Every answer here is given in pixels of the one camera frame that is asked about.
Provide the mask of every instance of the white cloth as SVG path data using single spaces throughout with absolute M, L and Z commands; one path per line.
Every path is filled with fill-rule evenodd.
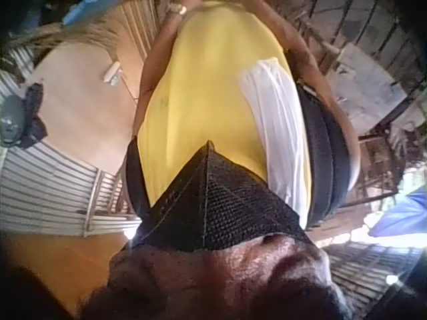
M 304 180 L 305 129 L 294 80 L 276 58 L 242 71 L 239 85 L 248 101 L 266 151 L 268 187 L 307 224 Z

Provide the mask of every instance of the black face mask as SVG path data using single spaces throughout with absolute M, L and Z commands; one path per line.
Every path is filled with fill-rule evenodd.
M 131 243 L 192 252 L 284 234 L 311 243 L 298 215 L 249 171 L 204 145 L 148 214 Z

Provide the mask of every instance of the wristwatch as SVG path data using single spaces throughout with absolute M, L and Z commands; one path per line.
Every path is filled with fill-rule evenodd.
M 181 3 L 170 3 L 169 6 L 167 7 L 167 10 L 169 12 L 173 12 L 176 13 L 178 15 L 180 15 L 181 17 L 183 17 L 186 13 L 187 13 L 187 7 L 182 5 Z

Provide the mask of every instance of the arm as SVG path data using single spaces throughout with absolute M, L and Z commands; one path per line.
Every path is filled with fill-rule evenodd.
M 288 52 L 295 64 L 296 72 L 312 87 L 325 106 L 334 115 L 343 131 L 350 154 L 350 188 L 356 182 L 360 170 L 360 147 L 353 125 L 335 100 L 326 78 L 320 72 L 316 60 L 306 42 L 295 28 L 280 17 L 264 0 L 242 0 L 245 8 L 252 12 L 275 35 L 280 45 Z
M 201 3 L 201 0 L 181 0 L 181 3 L 186 6 L 189 11 L 197 7 Z M 139 128 L 145 118 L 149 100 L 157 84 L 160 82 L 160 79 L 165 74 L 167 65 L 171 59 L 173 44 L 175 43 L 181 21 L 182 17 L 176 13 L 168 13 L 166 15 L 151 51 L 144 61 L 141 82 L 139 84 L 139 98 L 135 119 L 133 120 L 132 136 L 138 134 Z

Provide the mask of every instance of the orange floor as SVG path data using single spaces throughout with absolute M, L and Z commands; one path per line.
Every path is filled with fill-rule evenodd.
M 108 263 L 126 242 L 122 233 L 88 238 L 2 234 L 13 264 L 36 274 L 72 314 L 105 283 Z

